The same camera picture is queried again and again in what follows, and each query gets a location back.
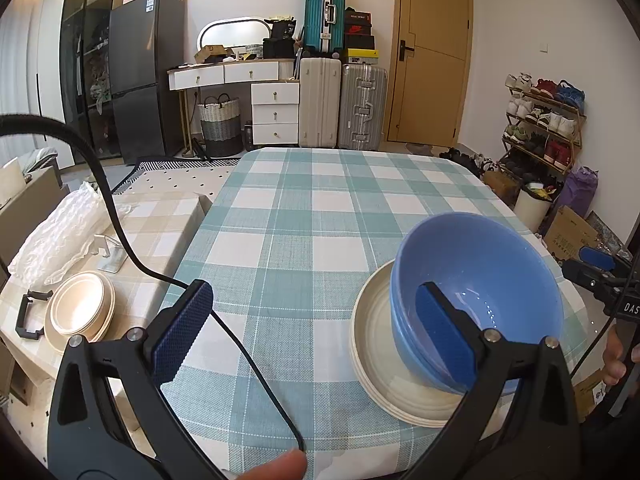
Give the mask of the person right hand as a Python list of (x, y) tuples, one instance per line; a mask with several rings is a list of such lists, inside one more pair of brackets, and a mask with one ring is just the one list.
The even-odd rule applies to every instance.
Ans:
[(603, 380), (610, 387), (617, 385), (626, 374), (624, 356), (627, 351), (630, 352), (632, 362), (639, 362), (638, 344), (634, 348), (630, 346), (633, 332), (632, 326), (623, 321), (617, 321), (608, 330), (602, 359)]

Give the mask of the person left hand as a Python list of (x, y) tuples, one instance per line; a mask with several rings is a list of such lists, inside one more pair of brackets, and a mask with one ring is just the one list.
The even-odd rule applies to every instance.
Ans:
[(292, 448), (275, 460), (240, 474), (238, 480), (302, 480), (307, 465), (305, 453)]

